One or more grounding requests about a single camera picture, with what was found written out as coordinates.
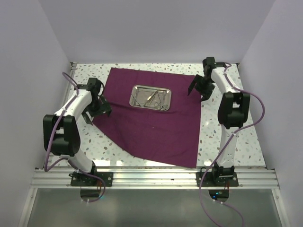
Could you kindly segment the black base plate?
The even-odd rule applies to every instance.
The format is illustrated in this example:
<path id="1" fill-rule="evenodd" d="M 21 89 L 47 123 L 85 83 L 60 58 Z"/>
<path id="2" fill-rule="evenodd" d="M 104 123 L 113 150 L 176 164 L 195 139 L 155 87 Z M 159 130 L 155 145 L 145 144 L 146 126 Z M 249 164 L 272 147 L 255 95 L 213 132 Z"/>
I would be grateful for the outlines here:
<path id="1" fill-rule="evenodd" d="M 213 167 L 205 174 L 202 187 L 238 187 L 238 177 L 234 166 L 230 168 Z"/>
<path id="2" fill-rule="evenodd" d="M 70 173 L 69 177 L 71 178 L 71 186 L 79 187 L 92 187 L 97 186 L 99 183 L 105 185 L 106 187 L 111 187 L 113 182 L 113 172 L 97 172 L 96 176 L 101 178 L 104 182 L 102 183 L 99 179 L 95 177 L 90 177 L 81 173 Z"/>

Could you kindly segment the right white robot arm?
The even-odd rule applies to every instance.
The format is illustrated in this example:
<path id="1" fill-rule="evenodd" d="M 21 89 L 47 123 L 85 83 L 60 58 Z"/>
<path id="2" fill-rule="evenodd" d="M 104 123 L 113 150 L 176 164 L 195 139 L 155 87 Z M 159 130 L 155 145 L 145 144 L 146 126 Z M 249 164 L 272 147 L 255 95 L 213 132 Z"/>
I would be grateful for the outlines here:
<path id="1" fill-rule="evenodd" d="M 223 185 L 234 174 L 234 155 L 239 129 L 248 119 L 250 95 L 239 91 L 230 76 L 226 75 L 227 64 L 217 62 L 215 57 L 206 57 L 203 61 L 202 76 L 196 75 L 189 85 L 188 94 L 196 89 L 201 101 L 208 100 L 214 89 L 222 94 L 217 118 L 222 127 L 220 151 L 211 167 L 211 180 L 215 185 Z"/>

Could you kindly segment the purple surgical cloth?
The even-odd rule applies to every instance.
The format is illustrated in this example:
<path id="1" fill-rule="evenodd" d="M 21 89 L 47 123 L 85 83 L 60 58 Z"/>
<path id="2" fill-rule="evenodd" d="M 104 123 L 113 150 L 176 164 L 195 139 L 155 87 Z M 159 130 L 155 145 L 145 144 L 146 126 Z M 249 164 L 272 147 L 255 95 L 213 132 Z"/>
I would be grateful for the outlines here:
<path id="1" fill-rule="evenodd" d="M 112 112 L 97 116 L 93 124 L 130 155 L 188 168 L 196 167 L 201 103 L 197 91 L 189 92 L 192 75 L 112 68 L 104 96 Z M 134 86 L 170 89 L 167 111 L 129 104 Z"/>

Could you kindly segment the aluminium mounting rail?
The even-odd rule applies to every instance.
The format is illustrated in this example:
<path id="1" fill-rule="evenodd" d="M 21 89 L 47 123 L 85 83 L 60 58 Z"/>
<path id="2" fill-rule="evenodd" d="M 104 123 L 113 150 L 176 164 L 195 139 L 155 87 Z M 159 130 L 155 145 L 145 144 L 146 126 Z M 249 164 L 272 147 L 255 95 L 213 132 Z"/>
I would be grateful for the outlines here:
<path id="1" fill-rule="evenodd" d="M 197 189 L 198 169 L 176 167 L 110 167 L 101 166 L 99 172 L 112 172 L 112 189 Z M 49 172 L 35 170 L 31 188 L 70 189 L 73 172 L 70 167 L 55 167 Z M 238 189 L 278 189 L 274 170 L 236 167 Z"/>

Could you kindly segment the steel surgical scissors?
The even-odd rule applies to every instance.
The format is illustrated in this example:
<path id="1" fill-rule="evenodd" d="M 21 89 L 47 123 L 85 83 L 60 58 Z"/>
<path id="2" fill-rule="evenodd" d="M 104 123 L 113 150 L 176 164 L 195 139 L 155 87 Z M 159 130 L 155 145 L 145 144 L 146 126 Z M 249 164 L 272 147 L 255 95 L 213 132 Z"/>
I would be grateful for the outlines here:
<path id="1" fill-rule="evenodd" d="M 167 92 L 157 90 L 154 93 L 156 93 L 156 96 L 154 97 L 154 99 L 148 103 L 145 102 L 143 104 L 143 106 L 146 108 L 148 107 L 148 108 L 159 110 L 159 111 L 167 110 L 168 104 L 165 104 L 165 98 L 166 98 Z"/>

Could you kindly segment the steel tweezers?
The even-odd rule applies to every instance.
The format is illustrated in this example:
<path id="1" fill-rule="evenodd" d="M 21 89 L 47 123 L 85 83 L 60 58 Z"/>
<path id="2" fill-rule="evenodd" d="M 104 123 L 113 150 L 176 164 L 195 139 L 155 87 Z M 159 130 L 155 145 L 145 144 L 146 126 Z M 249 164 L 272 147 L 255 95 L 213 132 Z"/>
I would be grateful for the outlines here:
<path id="1" fill-rule="evenodd" d="M 154 99 L 154 97 L 156 96 L 156 93 L 153 93 L 151 96 L 149 96 L 148 98 L 147 98 L 147 103 L 148 102 L 150 102 L 150 101 L 152 101 L 153 99 Z"/>

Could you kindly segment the steel forceps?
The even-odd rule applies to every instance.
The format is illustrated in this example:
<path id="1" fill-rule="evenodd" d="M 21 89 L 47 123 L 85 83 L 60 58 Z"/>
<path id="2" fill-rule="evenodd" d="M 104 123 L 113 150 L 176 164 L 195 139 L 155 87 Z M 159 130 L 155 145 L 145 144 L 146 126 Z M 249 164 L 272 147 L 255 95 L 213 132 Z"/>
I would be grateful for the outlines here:
<path id="1" fill-rule="evenodd" d="M 147 101 L 147 98 L 157 90 L 162 91 L 162 90 L 153 89 L 153 88 L 150 89 L 150 88 L 143 88 L 143 87 L 135 87 L 131 93 L 130 105 L 133 107 L 144 108 L 143 104 Z"/>

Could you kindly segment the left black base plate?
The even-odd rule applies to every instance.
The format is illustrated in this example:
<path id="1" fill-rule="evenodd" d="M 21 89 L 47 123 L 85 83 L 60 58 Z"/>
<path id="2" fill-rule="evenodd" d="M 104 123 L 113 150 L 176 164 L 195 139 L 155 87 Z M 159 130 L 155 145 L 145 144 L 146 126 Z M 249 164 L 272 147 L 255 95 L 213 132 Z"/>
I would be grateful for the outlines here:
<path id="1" fill-rule="evenodd" d="M 97 186 L 99 183 L 105 185 L 106 187 L 111 187 L 113 182 L 113 172 L 97 172 L 96 176 L 101 178 L 104 182 L 102 183 L 99 179 L 95 177 L 90 177 L 81 173 L 70 173 L 69 177 L 71 178 L 71 186 L 79 187 L 92 187 Z"/>

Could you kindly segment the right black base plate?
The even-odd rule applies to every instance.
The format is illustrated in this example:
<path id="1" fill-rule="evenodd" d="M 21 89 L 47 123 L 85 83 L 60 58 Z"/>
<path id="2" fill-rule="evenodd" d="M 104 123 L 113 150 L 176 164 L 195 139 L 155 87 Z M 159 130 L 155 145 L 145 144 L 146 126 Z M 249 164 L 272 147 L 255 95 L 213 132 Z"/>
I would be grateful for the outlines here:
<path id="1" fill-rule="evenodd" d="M 238 177 L 234 166 L 230 168 L 213 167 L 205 174 L 202 187 L 238 187 Z"/>

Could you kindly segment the steel instrument tray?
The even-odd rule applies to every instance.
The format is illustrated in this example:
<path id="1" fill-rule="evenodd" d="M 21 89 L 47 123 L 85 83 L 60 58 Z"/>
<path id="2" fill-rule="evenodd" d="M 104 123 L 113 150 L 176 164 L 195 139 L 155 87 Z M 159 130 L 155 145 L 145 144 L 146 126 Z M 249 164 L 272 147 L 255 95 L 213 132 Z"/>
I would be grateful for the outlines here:
<path id="1" fill-rule="evenodd" d="M 168 88 L 135 85 L 131 91 L 129 105 L 132 107 L 168 111 L 172 91 Z"/>

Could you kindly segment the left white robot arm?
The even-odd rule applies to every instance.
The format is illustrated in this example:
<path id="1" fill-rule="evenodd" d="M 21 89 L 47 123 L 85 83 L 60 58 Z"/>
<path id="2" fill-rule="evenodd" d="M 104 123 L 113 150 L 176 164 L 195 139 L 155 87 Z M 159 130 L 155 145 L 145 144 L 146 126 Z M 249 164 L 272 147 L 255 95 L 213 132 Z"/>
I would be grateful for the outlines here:
<path id="1" fill-rule="evenodd" d="M 81 179 L 92 186 L 98 181 L 98 173 L 93 171 L 94 162 L 86 157 L 80 149 L 81 139 L 77 120 L 82 116 L 87 124 L 104 114 L 110 115 L 112 109 L 103 96 L 104 84 L 97 78 L 89 78 L 87 84 L 76 84 L 68 78 L 74 86 L 72 97 L 54 114 L 47 114 L 43 118 L 43 138 L 46 150 L 45 171 L 49 171 L 55 164 L 48 165 L 49 155 L 67 160 L 75 169 L 83 172 Z"/>

